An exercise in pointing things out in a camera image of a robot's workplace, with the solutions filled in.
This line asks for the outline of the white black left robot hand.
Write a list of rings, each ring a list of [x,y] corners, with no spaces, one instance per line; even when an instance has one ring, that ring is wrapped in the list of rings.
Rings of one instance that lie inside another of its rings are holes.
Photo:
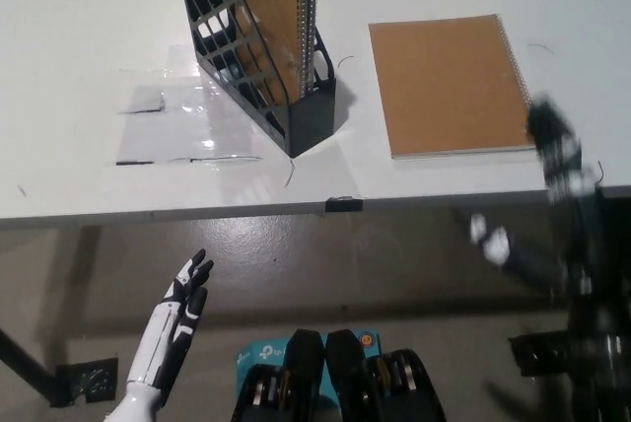
[[[165,405],[206,304],[205,283],[214,262],[204,249],[190,258],[151,313],[127,381],[155,389]]]

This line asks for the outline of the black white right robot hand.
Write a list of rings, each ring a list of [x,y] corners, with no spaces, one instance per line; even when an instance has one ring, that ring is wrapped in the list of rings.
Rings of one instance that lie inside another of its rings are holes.
[[[550,97],[532,100],[526,132],[536,149],[551,203],[596,195],[596,175],[583,167],[581,141]]]

